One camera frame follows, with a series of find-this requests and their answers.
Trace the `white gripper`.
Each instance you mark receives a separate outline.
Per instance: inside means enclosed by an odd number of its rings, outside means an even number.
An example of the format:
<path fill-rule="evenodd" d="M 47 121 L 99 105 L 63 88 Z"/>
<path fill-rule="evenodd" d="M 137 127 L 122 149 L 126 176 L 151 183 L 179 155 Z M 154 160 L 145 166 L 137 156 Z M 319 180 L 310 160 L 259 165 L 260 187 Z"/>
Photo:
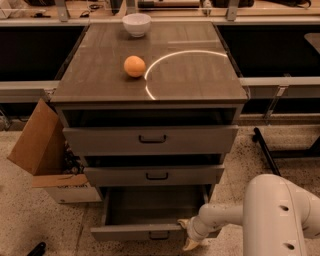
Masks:
<path fill-rule="evenodd" d="M 184 251 L 191 251 L 195 249 L 199 242 L 208 237 L 210 233 L 210 227 L 206 225 L 199 216 L 189 219 L 178 219 L 178 224 L 187 229 L 188 237 L 183 246 Z"/>

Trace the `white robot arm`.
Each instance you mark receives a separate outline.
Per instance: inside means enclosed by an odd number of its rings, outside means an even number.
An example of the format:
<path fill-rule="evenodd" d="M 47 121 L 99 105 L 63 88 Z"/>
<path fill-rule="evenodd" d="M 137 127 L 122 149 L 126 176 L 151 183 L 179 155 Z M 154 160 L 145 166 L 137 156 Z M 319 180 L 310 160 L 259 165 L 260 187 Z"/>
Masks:
<path fill-rule="evenodd" d="M 307 256 L 305 240 L 320 236 L 320 198 L 283 177 L 263 174 L 248 183 L 242 204 L 207 203 L 178 223 L 187 233 L 185 251 L 233 224 L 243 228 L 243 256 Z"/>

